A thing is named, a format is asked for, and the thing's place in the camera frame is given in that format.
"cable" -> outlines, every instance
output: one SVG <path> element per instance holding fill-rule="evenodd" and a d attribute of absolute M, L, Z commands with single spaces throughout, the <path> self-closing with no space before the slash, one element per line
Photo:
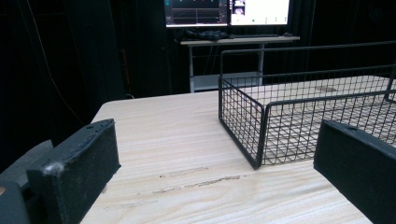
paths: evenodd
<path fill-rule="evenodd" d="M 315 21 L 315 13 L 316 13 L 316 10 L 317 10 L 317 0 L 314 0 L 313 2 L 314 2 L 314 5 L 313 5 L 314 11 L 312 12 L 311 29 L 310 29 L 310 31 L 309 31 L 309 37 L 308 37 L 308 38 L 309 38 L 309 39 L 308 39 L 308 45 L 309 45 L 309 47 L 311 46 L 312 33 L 313 33 L 314 21 Z M 311 53 L 310 50 L 306 53 L 305 71 L 308 71 L 310 53 Z"/>
<path fill-rule="evenodd" d="M 215 57 L 213 59 L 212 69 L 210 70 L 210 75 L 212 75 L 212 73 L 213 73 L 213 67 L 215 66 L 215 61 L 216 61 L 216 57 L 218 55 L 218 50 L 219 50 L 219 46 L 216 46 Z"/>
<path fill-rule="evenodd" d="M 207 56 L 207 59 L 206 59 L 206 64 L 205 64 L 203 75 L 206 73 L 207 64 L 209 63 L 210 56 L 212 55 L 212 49 L 213 49 L 213 46 L 210 46 L 210 51 L 209 51 L 209 55 Z"/>
<path fill-rule="evenodd" d="M 35 16 L 33 15 L 33 11 L 32 11 L 32 8 L 31 8 L 31 6 L 30 6 L 29 1 L 27 1 L 27 4 L 28 4 L 28 6 L 29 6 L 30 13 L 31 13 L 31 15 L 32 15 L 33 23 L 35 24 L 35 31 L 36 31 L 36 33 L 37 33 L 37 37 L 38 37 L 38 41 L 39 41 L 39 44 L 40 44 L 40 48 L 41 48 L 41 50 L 42 50 L 42 52 L 43 52 L 44 61 L 45 61 L 45 64 L 46 64 L 47 71 L 48 71 L 48 73 L 49 73 L 49 79 L 50 79 L 50 81 L 51 81 L 53 87 L 55 88 L 56 92 L 58 93 L 59 97 L 61 98 L 62 102 L 63 102 L 64 105 L 67 107 L 67 109 L 73 114 L 73 116 L 78 120 L 79 123 L 81 123 L 82 125 L 85 125 L 85 123 L 84 123 L 84 122 L 82 121 L 82 119 L 76 114 L 76 112 L 75 112 L 75 111 L 73 110 L 73 108 L 69 105 L 69 103 L 66 102 L 66 100 L 64 99 L 62 93 L 60 92 L 60 90 L 59 90 L 59 88 L 58 88 L 58 85 L 56 84 L 55 80 L 53 79 L 52 73 L 51 73 L 51 71 L 50 71 L 50 66 L 49 66 L 49 63 L 48 63 L 48 60 L 47 60 L 47 55 L 46 55 L 46 52 L 44 51 L 43 43 L 42 43 L 42 41 L 41 41 L 41 36 L 40 36 L 40 33 L 38 32 L 38 27 L 37 27 L 37 24 L 36 24 L 36 22 L 35 22 Z"/>

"table leg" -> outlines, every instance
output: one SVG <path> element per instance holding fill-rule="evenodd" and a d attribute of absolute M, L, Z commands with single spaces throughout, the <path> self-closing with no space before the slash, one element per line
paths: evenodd
<path fill-rule="evenodd" d="M 192 47 L 189 47 L 189 65 L 190 65 L 190 93 L 194 93 L 194 68 L 192 65 Z"/>
<path fill-rule="evenodd" d="M 260 44 L 260 48 L 265 49 L 265 44 Z M 264 71 L 264 51 L 260 51 L 258 60 L 257 76 L 260 77 L 258 85 L 262 85 L 262 75 Z"/>

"second monitor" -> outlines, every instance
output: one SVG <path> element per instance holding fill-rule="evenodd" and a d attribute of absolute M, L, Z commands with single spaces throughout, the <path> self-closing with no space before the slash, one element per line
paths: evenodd
<path fill-rule="evenodd" d="M 231 25 L 286 25 L 290 0 L 229 0 Z"/>

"black object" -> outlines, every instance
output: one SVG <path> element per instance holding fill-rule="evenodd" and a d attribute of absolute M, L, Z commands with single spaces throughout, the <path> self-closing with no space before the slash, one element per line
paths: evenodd
<path fill-rule="evenodd" d="M 0 181 L 0 224 L 29 223 L 19 185 L 10 181 Z"/>
<path fill-rule="evenodd" d="M 261 34 L 261 35 L 231 35 L 231 38 L 261 38 L 261 37 L 278 37 L 275 34 Z"/>
<path fill-rule="evenodd" d="M 396 148 L 323 120 L 314 167 L 374 223 L 396 223 Z"/>
<path fill-rule="evenodd" d="M 0 174 L 0 180 L 15 182 L 22 190 L 29 188 L 26 168 L 52 150 L 53 145 L 51 140 L 47 140 L 31 148 Z"/>
<path fill-rule="evenodd" d="M 49 223 L 79 223 L 120 168 L 114 120 L 71 135 L 27 169 L 33 193 L 43 197 Z"/>

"monitor screen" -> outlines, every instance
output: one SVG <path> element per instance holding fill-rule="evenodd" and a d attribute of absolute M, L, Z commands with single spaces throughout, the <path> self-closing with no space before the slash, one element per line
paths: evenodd
<path fill-rule="evenodd" d="M 226 26 L 228 0 L 164 0 L 166 27 Z"/>
<path fill-rule="evenodd" d="M 290 0 L 229 0 L 231 25 L 286 25 Z"/>

